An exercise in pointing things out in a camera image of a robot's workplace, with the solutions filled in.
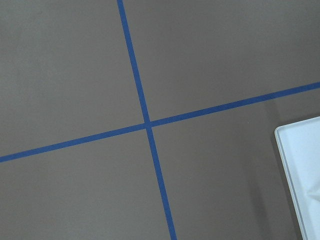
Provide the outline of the white rectangular tray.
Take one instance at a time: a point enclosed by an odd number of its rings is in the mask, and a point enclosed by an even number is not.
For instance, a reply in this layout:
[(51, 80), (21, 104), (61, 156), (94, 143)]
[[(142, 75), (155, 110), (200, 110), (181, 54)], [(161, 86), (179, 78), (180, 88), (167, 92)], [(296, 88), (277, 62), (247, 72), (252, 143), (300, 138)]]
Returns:
[(274, 131), (291, 199), (304, 240), (320, 238), (320, 118)]

